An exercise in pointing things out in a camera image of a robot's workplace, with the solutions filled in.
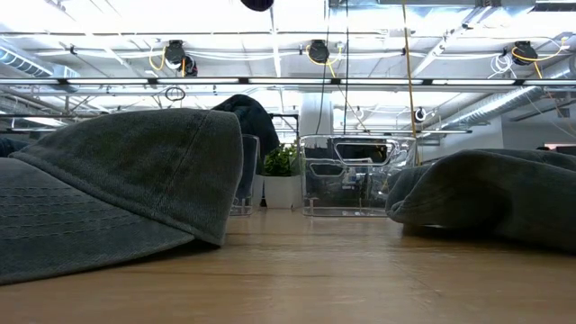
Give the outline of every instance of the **gray fabric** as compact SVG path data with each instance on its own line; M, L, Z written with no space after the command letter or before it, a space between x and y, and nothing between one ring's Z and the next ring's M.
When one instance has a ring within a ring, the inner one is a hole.
M0 158L0 284L221 245L242 169L237 118L173 109L67 126Z
M576 253L576 157L545 151L465 150L389 179L394 221L484 230Z

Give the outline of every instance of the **ceiling light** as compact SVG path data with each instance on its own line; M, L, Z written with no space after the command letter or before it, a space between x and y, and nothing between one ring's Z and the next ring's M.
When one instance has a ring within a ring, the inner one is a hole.
M161 85L226 85L237 84L236 78L160 78L157 80Z
M53 78L7 78L0 79L0 85L57 85L59 82Z
M24 118L28 122L37 122L42 125L52 126L52 127L62 127L66 126L67 124L62 121L57 121L52 118L41 118L41 117L26 117Z
M421 85L424 81L421 79L412 80L413 85ZM407 85L408 79L380 79L380 78L351 78L342 79L343 84L349 85Z
M429 134L471 134L471 130L424 130Z
M99 78L99 79L74 79L70 78L67 81L71 85L146 85L148 80L145 78Z
M576 80L526 80L524 86L576 86Z
M511 86L516 80L434 80L435 86Z
M343 129L334 129L335 132L344 132ZM390 130L390 129L374 129L374 128L369 128L368 131L366 130L346 130L346 133L363 133L363 134L370 134L370 133L377 133L377 134L382 134L382 133L390 133L390 134L411 134L412 130Z
M10 129L10 131L16 132L31 132L31 131L41 131L41 132L52 132L57 131L57 129Z
M270 78L253 78L251 77L248 81L250 84L272 84L272 85L317 85L323 84L324 82L329 83L329 79L321 79L321 78L279 78L279 77L270 77Z

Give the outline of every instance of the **white wall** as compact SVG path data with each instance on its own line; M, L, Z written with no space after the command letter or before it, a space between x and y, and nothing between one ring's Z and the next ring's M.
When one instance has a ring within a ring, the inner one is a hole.
M451 134L442 139L439 147L420 149L422 161L441 158L454 154L462 149L504 149L502 121L497 117L490 125L471 127L472 134Z
M565 121L556 121L559 127L570 131ZM576 139L550 123L523 124L522 122L509 122L503 124L504 148L506 149L535 149L549 144L576 144Z

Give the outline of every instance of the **green plant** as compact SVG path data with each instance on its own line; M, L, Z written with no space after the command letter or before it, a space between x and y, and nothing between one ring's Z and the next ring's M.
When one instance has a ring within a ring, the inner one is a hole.
M282 144L266 156L264 172L266 176L294 176L298 172L293 170L292 164L297 158L294 144Z

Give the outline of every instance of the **potted plant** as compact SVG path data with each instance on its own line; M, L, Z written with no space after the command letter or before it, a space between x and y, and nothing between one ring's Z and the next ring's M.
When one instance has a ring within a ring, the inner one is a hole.
M301 205L302 185L296 158L294 144L283 144L266 156L264 196L268 208L291 209Z

